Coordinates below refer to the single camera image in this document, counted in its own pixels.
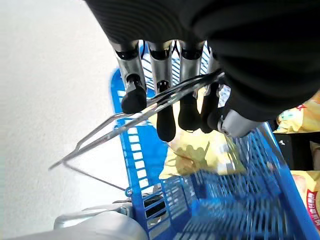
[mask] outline concrete floor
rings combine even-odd
[[[85,2],[0,0],[0,28],[2,236],[51,230],[63,213],[124,199],[120,190],[63,167],[48,172],[113,114],[117,61]],[[128,186],[118,138],[76,164]]]

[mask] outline black rubber grip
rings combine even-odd
[[[121,108],[125,114],[136,114],[147,107],[147,95],[141,86],[128,92],[122,99]]]
[[[217,96],[217,89],[219,84],[213,83],[210,85],[210,93],[203,97],[202,108],[201,108],[201,131],[205,134],[211,133],[213,129],[208,124],[208,118],[211,113],[215,113],[218,109],[219,97]]]
[[[186,131],[195,131],[200,128],[201,117],[197,109],[197,99],[193,93],[189,93],[180,100],[178,124]]]
[[[171,142],[176,136],[176,123],[172,106],[167,106],[157,114],[156,131],[164,142]]]

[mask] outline blue plastic shopping basket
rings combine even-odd
[[[208,51],[204,48],[202,74],[206,73],[208,60]],[[155,92],[148,51],[142,65],[147,96],[152,97]],[[176,57],[172,58],[172,73],[173,84],[176,84],[179,81]],[[115,112],[122,112],[125,89],[119,70],[112,77],[111,94]],[[120,119],[117,125],[129,120]],[[319,239],[290,170],[275,156],[258,129],[247,137],[234,139],[246,173],[217,175],[199,171],[166,180],[159,180],[159,174],[168,146],[148,121],[130,128],[120,138],[130,185],[126,195],[131,197],[135,219],[149,239]],[[157,202],[146,204],[154,196],[161,197]],[[155,212],[163,202],[165,207]]]

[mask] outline yellow bag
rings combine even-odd
[[[201,111],[204,89],[198,91],[197,106]],[[203,133],[200,129],[187,132],[179,128],[178,115],[180,105],[173,105],[176,125],[174,139],[168,143],[168,152],[159,179],[192,174],[206,170],[220,175],[245,172],[240,162],[237,146],[218,131]],[[153,126],[157,125],[157,116],[149,118]]]
[[[320,171],[291,171],[303,203],[320,234]]]
[[[284,111],[277,118],[276,134],[312,133],[320,131],[320,91],[305,103]]]

